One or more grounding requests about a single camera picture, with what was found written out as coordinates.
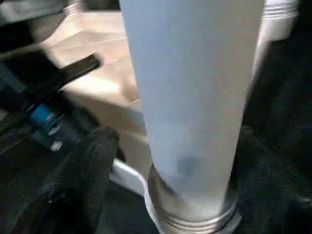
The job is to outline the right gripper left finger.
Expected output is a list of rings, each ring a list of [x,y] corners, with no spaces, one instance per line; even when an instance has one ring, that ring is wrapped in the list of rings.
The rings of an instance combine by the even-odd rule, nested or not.
[[[98,226],[119,136],[105,127],[70,153],[36,200],[26,234],[93,234]]]

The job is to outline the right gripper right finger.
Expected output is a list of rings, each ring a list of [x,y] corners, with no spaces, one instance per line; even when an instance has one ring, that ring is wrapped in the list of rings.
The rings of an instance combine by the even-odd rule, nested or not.
[[[312,232],[312,183],[246,125],[239,134],[233,182],[242,216],[237,234]]]

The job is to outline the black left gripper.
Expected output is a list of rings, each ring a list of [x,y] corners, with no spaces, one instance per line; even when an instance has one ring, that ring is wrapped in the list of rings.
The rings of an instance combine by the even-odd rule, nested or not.
[[[98,122],[61,89],[101,66],[96,54],[63,68],[41,50],[2,58],[0,104],[27,119],[34,128],[34,141],[51,151],[70,148],[96,130]]]

